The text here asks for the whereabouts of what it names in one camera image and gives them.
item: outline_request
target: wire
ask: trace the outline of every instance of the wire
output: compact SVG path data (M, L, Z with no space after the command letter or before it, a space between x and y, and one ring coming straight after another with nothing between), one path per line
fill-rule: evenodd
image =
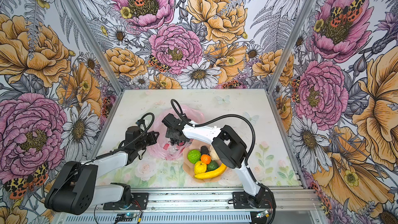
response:
M180 109L180 112L177 110L177 108L174 105L174 103L176 103L176 105ZM171 104L172 104L172 107L173 107L174 111L178 115L178 117L180 117L182 119L182 121L184 121L187 125L193 127L193 124L189 123L186 120L186 117L184 117L184 113L182 112L182 108L181 108L180 104L175 99L171 100ZM253 128L253 126L251 125L251 123L250 123L250 121L248 119L246 119L243 116L237 115L237 114L226 114L226 115L222 115L220 117L217 117L217 118L215 118L215 119L213 119L211 121L207 121L206 123L203 123L203 124L195 124L195 127L204 127L204 126L209 125L209 124L211 124L213 122L219 121L220 119L229 118L229 117L240 118L241 120L246 122L248 124L248 126L250 127L250 130L251 130L251 145L250 145L249 151L247 152L247 156L245 158L245 164L248 165L249 156L250 156L251 152L254 149L254 145L256 144L256 133L254 132L254 128Z

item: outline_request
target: lime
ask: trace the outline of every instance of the lime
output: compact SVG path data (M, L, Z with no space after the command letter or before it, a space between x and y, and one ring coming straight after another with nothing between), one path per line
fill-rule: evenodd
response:
M201 156L200 151L198 151L198 150L190 150L188 152L188 156L187 157L188 157L188 160L191 163L196 163L197 161L200 160L200 156Z

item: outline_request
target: wall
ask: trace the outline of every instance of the wall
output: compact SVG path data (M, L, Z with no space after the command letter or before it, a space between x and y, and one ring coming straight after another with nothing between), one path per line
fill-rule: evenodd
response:
M272 92L330 223L398 222L397 7L317 0Z
M0 0L1 223L52 220L57 172L91 155L116 100L100 70L59 0Z

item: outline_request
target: table surface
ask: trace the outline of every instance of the table surface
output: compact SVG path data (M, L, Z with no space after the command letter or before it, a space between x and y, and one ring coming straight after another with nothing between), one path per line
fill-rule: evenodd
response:
M256 132L256 145L249 166L256 179L269 186L296 186L299 181L292 169L288 153L272 114L266 93L262 89L184 89L127 90L101 144L99 154L117 148L124 140L128 127L145 113L155 117L171 109L170 100L202 112L206 121L224 114L239 114L249 118ZM250 147L251 132L238 118L222 119L212 125L231 126ZM227 169L218 182L197 183L183 171L183 157L165 160L146 152L142 160L116 169L97 180L97 185L126 183L132 188L191 188L236 187L241 183L236 173Z

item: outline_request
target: yellow banana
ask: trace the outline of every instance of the yellow banana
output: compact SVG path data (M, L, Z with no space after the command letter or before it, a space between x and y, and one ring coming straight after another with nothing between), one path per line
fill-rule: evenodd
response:
M220 165L220 167L218 167L217 169L215 169L211 172L204 172L204 173L197 174L197 175L195 175L195 178L197 178L197 179L213 178L213 177L223 174L225 172L225 170L226 170L226 165L222 163Z

